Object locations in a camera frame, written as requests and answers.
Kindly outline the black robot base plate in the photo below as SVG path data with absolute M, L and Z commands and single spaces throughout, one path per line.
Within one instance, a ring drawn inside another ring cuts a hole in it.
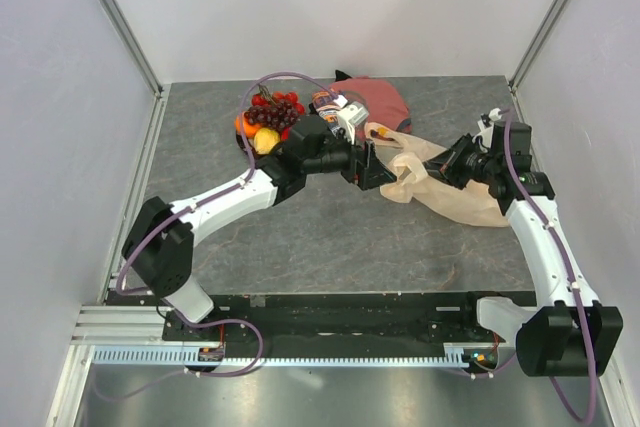
M 519 307 L 536 304 L 532 291 L 215 295 L 213 310 L 198 323 L 248 321 L 266 341 L 334 334 L 491 343 L 494 335 L 476 318 L 476 302 L 483 297 L 506 298 Z

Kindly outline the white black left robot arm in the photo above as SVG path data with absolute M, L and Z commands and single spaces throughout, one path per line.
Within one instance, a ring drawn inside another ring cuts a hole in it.
M 238 178 L 172 203 L 159 197 L 145 201 L 122 247 L 122 269 L 134 270 L 147 290 L 182 316 L 196 339 L 211 339 L 220 318 L 192 274 L 194 248 L 242 217 L 291 198 L 308 176 L 325 173 L 340 173 L 362 191 L 397 179 L 372 141 L 332 132 L 322 118 L 307 116 Z

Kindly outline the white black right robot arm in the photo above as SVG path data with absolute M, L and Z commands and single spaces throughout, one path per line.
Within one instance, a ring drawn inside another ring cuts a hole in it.
M 532 168 L 531 134 L 526 123 L 497 120 L 425 163 L 430 177 L 451 187 L 487 186 L 519 241 L 534 284 L 535 307 L 481 297 L 458 315 L 458 328 L 469 340 L 493 331 L 512 343 L 529 377 L 602 376 L 623 319 L 618 308 L 601 303 L 566 244 L 551 183 Z

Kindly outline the beige banana print plastic bag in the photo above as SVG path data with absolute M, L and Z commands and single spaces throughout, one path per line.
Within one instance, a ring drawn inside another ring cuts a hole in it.
M 432 212 L 463 225 L 508 226 L 486 185 L 470 181 L 459 190 L 428 175 L 424 162 L 445 151 L 444 147 L 375 122 L 365 124 L 364 134 L 376 147 L 389 153 L 389 167 L 398 178 L 396 183 L 379 188 L 384 198 L 402 204 L 416 200 Z

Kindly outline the dark purple grape bunch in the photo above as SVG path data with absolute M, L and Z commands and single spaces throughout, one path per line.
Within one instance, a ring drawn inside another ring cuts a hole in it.
M 305 110 L 301 104 L 281 99 L 274 103 L 252 106 L 244 112 L 243 116 L 250 126 L 260 126 L 281 132 L 292 127 L 304 113 Z

